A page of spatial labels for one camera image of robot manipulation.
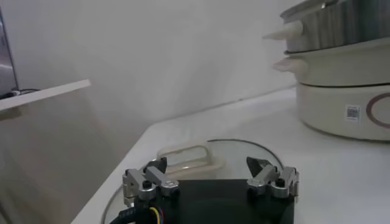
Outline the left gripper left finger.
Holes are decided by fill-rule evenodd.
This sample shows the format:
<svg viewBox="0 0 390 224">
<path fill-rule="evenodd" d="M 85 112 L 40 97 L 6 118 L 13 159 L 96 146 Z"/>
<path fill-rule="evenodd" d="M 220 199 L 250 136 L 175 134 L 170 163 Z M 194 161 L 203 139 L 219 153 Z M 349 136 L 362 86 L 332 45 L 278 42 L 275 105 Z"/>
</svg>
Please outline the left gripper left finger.
<svg viewBox="0 0 390 224">
<path fill-rule="evenodd" d="M 136 200 L 151 202 L 158 198 L 177 198 L 180 184 L 165 172 L 166 157 L 149 161 L 142 169 L 126 169 L 122 176 L 124 204 L 130 207 Z"/>
</svg>

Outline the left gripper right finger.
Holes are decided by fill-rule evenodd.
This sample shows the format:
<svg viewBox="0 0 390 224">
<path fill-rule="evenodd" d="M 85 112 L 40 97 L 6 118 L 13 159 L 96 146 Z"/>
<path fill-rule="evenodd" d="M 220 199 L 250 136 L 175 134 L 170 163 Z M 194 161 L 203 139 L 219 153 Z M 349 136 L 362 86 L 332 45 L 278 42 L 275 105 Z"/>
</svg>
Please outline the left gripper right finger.
<svg viewBox="0 0 390 224">
<path fill-rule="evenodd" d="M 295 167 L 278 169 L 266 159 L 253 157 L 247 157 L 246 163 L 252 175 L 247 180 L 247 187 L 256 196 L 266 192 L 279 199 L 299 195 L 299 172 Z"/>
</svg>

